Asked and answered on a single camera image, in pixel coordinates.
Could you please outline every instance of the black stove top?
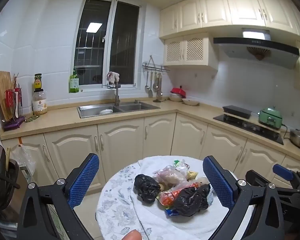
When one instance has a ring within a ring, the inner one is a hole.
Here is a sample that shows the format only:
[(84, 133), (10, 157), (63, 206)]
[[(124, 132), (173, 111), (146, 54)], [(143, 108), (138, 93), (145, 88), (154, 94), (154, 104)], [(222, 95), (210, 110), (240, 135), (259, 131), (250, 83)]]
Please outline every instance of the black stove top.
[(283, 145), (283, 140), (281, 138), (280, 133), (277, 133), (275, 131), (272, 131), (270, 129), (267, 129), (265, 127), (262, 127), (260, 125), (248, 122), (246, 120), (242, 120), (227, 114), (222, 114), (219, 116), (214, 117), (213, 119), (228, 123), (230, 125), (242, 128), (246, 131), (253, 132), (257, 135), (260, 135), (264, 138), (267, 138), (269, 140), (272, 140), (274, 142), (280, 143)]

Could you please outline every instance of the black plastic bag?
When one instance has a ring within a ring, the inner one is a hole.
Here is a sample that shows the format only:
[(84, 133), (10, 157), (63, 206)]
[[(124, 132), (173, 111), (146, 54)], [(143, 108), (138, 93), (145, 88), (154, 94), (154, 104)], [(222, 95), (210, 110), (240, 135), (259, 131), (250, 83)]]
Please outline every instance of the black plastic bag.
[(148, 204), (153, 203), (160, 192), (159, 183), (144, 174), (139, 174), (135, 177), (134, 187), (142, 200)]
[(195, 187), (184, 188), (173, 202), (173, 209), (181, 216), (191, 217), (199, 210), (208, 208), (207, 195), (209, 191), (210, 184), (202, 185), (198, 189)]

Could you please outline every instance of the countertop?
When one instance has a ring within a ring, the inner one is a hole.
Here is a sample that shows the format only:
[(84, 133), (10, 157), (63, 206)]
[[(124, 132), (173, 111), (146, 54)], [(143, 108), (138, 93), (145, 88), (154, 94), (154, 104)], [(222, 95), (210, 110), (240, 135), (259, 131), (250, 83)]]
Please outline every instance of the countertop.
[[(70, 129), (82, 127), (87, 125), (94, 125), (106, 122), (116, 122), (122, 120), (129, 120), (134, 118), (143, 118), (147, 116), (154, 116), (160, 114), (179, 113), (208, 124), (215, 125), (225, 130), (242, 135), (253, 141), (261, 143), (272, 149), (278, 150), (292, 158), (300, 161), (300, 149), (294, 146), (288, 139), (284, 139), (284, 145), (266, 139), (262, 136), (256, 135), (249, 131), (245, 131), (238, 127), (217, 121), (213, 119), (215, 116), (223, 114), (223, 110), (218, 107), (201, 104), (200, 106), (187, 106), (182, 102), (172, 102), (170, 100), (162, 103), (154, 103), (153, 101), (144, 101), (147, 104), (160, 107), (160, 109), (151, 109), (143, 111), (135, 111), (128, 113), (108, 114), (95, 117), (80, 118), (77, 107), (62, 108), (50, 110), (46, 114), (40, 116), (38, 119), (23, 123), (19, 129), (4, 132), (0, 129), (0, 140), (7, 140), (22, 136), (29, 136), (39, 133), (53, 132), (63, 129)], [(249, 119), (250, 122), (256, 122), (257, 119)]]

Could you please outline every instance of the wooden cutting board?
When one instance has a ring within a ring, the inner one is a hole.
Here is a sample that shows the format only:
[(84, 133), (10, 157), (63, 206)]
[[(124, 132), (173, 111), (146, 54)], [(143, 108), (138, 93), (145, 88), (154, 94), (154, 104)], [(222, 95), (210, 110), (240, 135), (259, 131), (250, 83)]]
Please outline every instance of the wooden cutting board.
[(6, 122), (12, 118), (12, 113), (7, 109), (4, 100), (4, 93), (8, 89), (12, 89), (10, 72), (0, 71), (0, 108)]

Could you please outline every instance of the stainless steel sink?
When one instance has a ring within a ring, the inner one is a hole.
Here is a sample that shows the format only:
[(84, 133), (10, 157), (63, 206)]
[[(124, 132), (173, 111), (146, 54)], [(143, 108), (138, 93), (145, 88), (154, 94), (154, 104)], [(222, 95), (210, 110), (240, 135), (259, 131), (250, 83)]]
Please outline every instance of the stainless steel sink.
[(92, 117), (100, 114), (101, 111), (111, 109), (113, 112), (110, 114), (116, 113), (125, 113), (125, 112), (134, 112), (141, 110), (149, 109), (160, 109), (160, 107), (152, 106), (143, 102), (123, 102), (119, 106), (114, 104), (100, 104), (100, 105), (90, 105), (90, 106), (79, 106), (77, 107), (80, 118)]

